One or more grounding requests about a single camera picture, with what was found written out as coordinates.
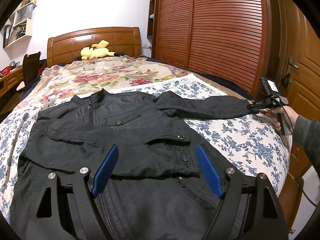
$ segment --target yellow plush toy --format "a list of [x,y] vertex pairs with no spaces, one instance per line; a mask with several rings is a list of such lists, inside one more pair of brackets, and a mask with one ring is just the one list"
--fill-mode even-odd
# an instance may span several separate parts
[[106,46],[108,46],[109,42],[100,41],[99,44],[92,44],[91,47],[85,47],[81,50],[81,59],[87,60],[92,58],[101,58],[106,56],[114,56],[115,52],[110,52]]

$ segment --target headboard panel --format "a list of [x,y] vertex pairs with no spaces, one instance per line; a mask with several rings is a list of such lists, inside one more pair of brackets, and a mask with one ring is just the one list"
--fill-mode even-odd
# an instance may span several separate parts
[[131,57],[140,56],[139,27],[103,27],[66,33],[48,39],[48,66],[68,63],[80,56],[80,51],[87,45],[109,42],[111,52],[124,52]]

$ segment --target wooden chair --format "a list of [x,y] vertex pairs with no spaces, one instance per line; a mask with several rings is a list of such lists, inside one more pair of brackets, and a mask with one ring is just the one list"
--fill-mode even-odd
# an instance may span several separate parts
[[40,51],[35,54],[24,55],[22,63],[22,73],[25,87],[27,87],[28,84],[33,81],[38,75],[40,55]]

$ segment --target blue floral blanket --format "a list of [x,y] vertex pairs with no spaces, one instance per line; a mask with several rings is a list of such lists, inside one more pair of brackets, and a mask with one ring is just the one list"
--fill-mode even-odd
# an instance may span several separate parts
[[[205,99],[226,93],[205,83],[193,74],[134,87],[108,90],[110,93],[141,91],[155,96],[169,91],[183,98]],[[91,93],[78,95],[86,97]],[[17,162],[24,149],[39,111],[69,101],[52,94],[45,102],[15,109],[0,124],[0,211],[9,221],[13,187],[17,181]],[[289,167],[291,137],[280,136],[271,119],[263,114],[231,120],[193,120],[185,122],[246,175],[267,174],[279,195]]]

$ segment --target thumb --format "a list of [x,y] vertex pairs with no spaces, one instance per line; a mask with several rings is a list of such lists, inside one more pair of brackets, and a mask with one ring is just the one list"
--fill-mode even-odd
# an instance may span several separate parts
[[272,112],[275,113],[275,114],[278,114],[278,113],[284,114],[284,110],[280,106],[278,106],[276,109],[273,109]]

